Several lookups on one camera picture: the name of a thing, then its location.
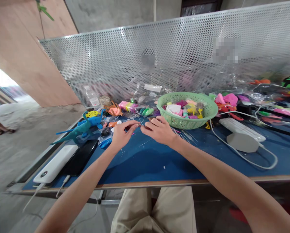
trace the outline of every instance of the blue dinosaur toy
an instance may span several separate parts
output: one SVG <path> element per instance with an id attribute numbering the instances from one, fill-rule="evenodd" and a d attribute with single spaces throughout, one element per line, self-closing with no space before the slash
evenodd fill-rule
<path id="1" fill-rule="evenodd" d="M 102 117 L 103 117 L 103 113 L 104 113 L 104 109 L 101 112 L 101 116 L 100 117 L 91 117 L 91 118 L 87 118 L 86 117 L 86 113 L 83 113 L 83 118 L 84 121 L 78 122 L 78 126 L 74 129 L 71 130 L 67 130 L 67 131 L 63 131 L 63 132 L 59 132 L 56 134 L 62 134 L 62 133 L 67 133 L 70 132 L 67 136 L 63 137 L 62 139 L 51 143 L 50 145 L 56 144 L 56 143 L 60 143 L 60 142 L 64 142 L 70 139 L 73 139 L 73 141 L 76 144 L 79 144 L 79 141 L 77 139 L 78 135 L 81 135 L 83 133 L 88 133 L 89 135 L 93 136 L 93 133 L 90 131 L 90 127 L 92 126 L 97 126 L 99 129 L 102 129 L 102 125 L 100 124 Z"/>

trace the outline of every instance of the smartphone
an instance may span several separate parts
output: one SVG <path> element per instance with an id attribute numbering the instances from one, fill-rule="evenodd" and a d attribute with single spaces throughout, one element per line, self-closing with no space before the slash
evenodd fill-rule
<path id="1" fill-rule="evenodd" d="M 62 175 L 79 176 L 98 146 L 98 140 L 87 140 L 70 158 Z"/>

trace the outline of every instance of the khaki trousers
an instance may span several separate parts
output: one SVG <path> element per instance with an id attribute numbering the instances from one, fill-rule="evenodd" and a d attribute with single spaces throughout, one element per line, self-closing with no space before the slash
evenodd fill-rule
<path id="1" fill-rule="evenodd" d="M 126 189 L 114 216 L 111 233 L 196 233 L 191 187 L 161 188 L 154 208 L 151 189 Z"/>

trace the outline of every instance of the finger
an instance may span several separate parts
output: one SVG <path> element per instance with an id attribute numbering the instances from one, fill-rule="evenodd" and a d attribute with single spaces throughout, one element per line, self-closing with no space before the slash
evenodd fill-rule
<path id="1" fill-rule="evenodd" d="M 145 126 L 146 126 L 147 128 L 150 128 L 151 130 L 155 130 L 155 129 L 158 128 L 157 126 L 155 126 L 154 124 L 152 124 L 152 123 L 150 123 L 150 122 L 148 122 L 148 121 L 145 122 Z"/>
<path id="2" fill-rule="evenodd" d="M 143 134 L 147 135 L 147 136 L 150 136 L 152 138 L 152 134 L 153 132 L 149 129 L 146 129 L 144 126 L 141 126 L 141 131 Z"/>
<path id="3" fill-rule="evenodd" d="M 153 123 L 154 125 L 158 126 L 158 127 L 161 127 L 163 126 L 163 123 L 161 123 L 159 120 L 157 120 L 156 118 L 153 118 L 151 120 L 151 123 Z"/>
<path id="4" fill-rule="evenodd" d="M 123 129 L 125 129 L 128 126 L 135 125 L 135 124 L 140 124 L 140 123 L 138 121 L 132 120 L 132 121 L 123 122 L 119 126 Z"/>
<path id="5" fill-rule="evenodd" d="M 132 125 L 132 126 L 130 127 L 130 129 L 128 130 L 127 135 L 132 136 L 134 130 L 136 130 L 136 128 L 137 128 L 138 126 L 139 126 L 138 124 Z"/>
<path id="6" fill-rule="evenodd" d="M 156 119 L 158 119 L 159 121 L 161 121 L 164 124 L 169 124 L 163 116 L 157 116 Z"/>

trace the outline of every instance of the concrete wall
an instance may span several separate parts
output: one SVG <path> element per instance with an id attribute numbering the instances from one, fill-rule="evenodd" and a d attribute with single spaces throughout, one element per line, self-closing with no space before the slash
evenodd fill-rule
<path id="1" fill-rule="evenodd" d="M 66 0 L 80 33 L 153 21 L 153 0 Z M 181 0 L 157 0 L 157 20 L 180 17 Z"/>
<path id="2" fill-rule="evenodd" d="M 289 0 L 223 0 L 221 10 L 241 8 L 242 5 L 243 7 L 248 7 L 286 1 Z"/>

